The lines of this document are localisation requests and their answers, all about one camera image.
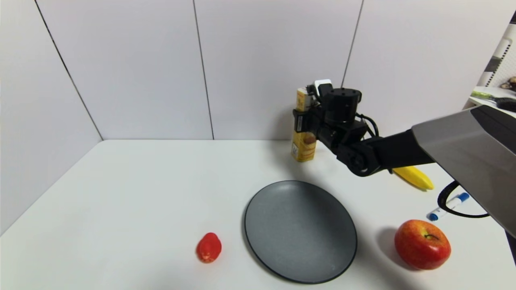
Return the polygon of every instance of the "round plate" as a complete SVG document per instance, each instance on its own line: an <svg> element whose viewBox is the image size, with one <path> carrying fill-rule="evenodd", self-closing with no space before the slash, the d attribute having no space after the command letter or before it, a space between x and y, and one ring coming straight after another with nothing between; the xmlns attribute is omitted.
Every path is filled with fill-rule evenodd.
<svg viewBox="0 0 516 290"><path fill-rule="evenodd" d="M244 223L258 259L299 283L335 279L357 251L357 232L347 210L331 194L306 182L264 187L249 202Z"/></svg>

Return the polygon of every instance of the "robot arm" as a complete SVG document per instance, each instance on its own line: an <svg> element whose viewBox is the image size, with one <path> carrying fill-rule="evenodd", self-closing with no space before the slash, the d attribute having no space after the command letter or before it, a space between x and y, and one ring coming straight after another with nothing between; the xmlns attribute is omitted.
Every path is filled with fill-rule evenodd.
<svg viewBox="0 0 516 290"><path fill-rule="evenodd" d="M360 91L317 81L307 92L314 105L294 110L297 132L312 132L358 176L436 162L505 229L516 261L515 118L479 106L396 135L363 139L371 130L356 120Z"/></svg>

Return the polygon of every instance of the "yellow carton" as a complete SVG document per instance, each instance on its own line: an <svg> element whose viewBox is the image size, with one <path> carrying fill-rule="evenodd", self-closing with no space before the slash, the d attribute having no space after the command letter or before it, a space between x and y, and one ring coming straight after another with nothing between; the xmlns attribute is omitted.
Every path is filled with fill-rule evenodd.
<svg viewBox="0 0 516 290"><path fill-rule="evenodd" d="M312 97L308 95L306 88L297 89L296 110L307 111L312 105ZM292 137L291 154L299 162L309 161L314 158L317 138L310 132L297 133Z"/></svg>

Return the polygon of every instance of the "marker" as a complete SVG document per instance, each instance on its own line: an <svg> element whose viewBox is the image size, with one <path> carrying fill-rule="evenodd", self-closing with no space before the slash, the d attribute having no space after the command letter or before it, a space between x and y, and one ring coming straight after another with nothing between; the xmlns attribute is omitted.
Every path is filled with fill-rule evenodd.
<svg viewBox="0 0 516 290"><path fill-rule="evenodd" d="M463 203L468 198L470 198L470 195L467 194L467 192L463 192L463 193L457 195L456 197L450 199L450 201L448 201L446 203L446 206L448 206L448 208L453 210L455 207L457 207L459 204ZM436 220L440 219L442 216L444 216L447 213L448 213L447 211L445 211L442 208L438 207L438 208L436 208L435 211L431 212L428 215L428 219L431 220L431 221L436 221Z"/></svg>

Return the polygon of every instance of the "apple stem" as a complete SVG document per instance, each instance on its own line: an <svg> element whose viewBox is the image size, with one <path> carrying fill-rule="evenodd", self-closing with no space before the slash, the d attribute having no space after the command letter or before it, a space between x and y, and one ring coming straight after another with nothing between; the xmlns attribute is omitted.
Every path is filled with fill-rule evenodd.
<svg viewBox="0 0 516 290"><path fill-rule="evenodd" d="M425 238L428 238L428 237L432 237L432 238L435 238L435 239L439 239L438 237L436 237L436 236L434 236L434 235L431 235L431 234L425 235Z"/></svg>

